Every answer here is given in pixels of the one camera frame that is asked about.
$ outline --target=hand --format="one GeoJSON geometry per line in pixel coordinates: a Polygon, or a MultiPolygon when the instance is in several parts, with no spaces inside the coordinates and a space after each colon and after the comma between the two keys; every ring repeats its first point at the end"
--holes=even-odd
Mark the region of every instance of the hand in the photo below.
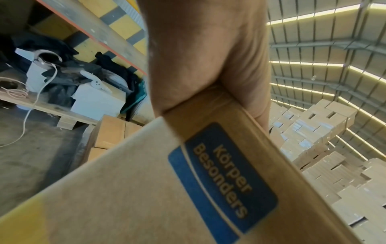
{"type": "Polygon", "coordinates": [[[219,81],[268,131],[265,0],[138,0],[156,116],[219,81]]]}

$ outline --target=warehouse ceiling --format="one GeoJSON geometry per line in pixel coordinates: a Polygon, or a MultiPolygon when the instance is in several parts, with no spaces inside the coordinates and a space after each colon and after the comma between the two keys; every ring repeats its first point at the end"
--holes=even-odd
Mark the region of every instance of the warehouse ceiling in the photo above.
{"type": "Polygon", "coordinates": [[[327,99],[358,109],[330,147],[384,160],[386,0],[268,0],[268,8],[274,102],[307,109],[327,99]]]}

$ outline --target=stacked cardboard box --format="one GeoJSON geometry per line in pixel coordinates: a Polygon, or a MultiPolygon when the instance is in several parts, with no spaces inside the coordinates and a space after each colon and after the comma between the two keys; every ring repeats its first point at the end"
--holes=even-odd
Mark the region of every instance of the stacked cardboard box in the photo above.
{"type": "Polygon", "coordinates": [[[360,240],[386,243],[386,162],[345,156],[333,152],[303,175],[360,240]]]}
{"type": "Polygon", "coordinates": [[[281,133],[284,143],[276,144],[298,168],[323,154],[328,141],[354,123],[356,110],[322,99],[307,111],[285,109],[273,104],[270,125],[281,133]]]}
{"type": "Polygon", "coordinates": [[[141,128],[142,126],[132,122],[104,115],[90,135],[83,162],[86,163],[98,158],[108,149],[115,147],[141,128]]]}

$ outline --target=blue label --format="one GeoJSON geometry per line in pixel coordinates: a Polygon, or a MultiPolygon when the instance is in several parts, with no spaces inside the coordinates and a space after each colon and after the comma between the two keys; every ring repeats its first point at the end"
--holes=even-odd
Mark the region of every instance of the blue label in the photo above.
{"type": "Polygon", "coordinates": [[[218,123],[175,149],[169,162],[219,244],[234,243],[277,205],[272,190],[218,123]]]}

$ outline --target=concrete floor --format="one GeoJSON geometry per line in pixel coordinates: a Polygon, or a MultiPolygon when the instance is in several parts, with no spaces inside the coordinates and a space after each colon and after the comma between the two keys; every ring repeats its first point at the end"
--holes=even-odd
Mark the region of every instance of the concrete floor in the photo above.
{"type": "MultiPolygon", "coordinates": [[[[0,146],[21,135],[25,114],[0,101],[0,146]]],[[[32,111],[24,137],[0,148],[0,216],[68,173],[87,126],[69,131],[57,128],[57,122],[56,117],[32,111]]]]}

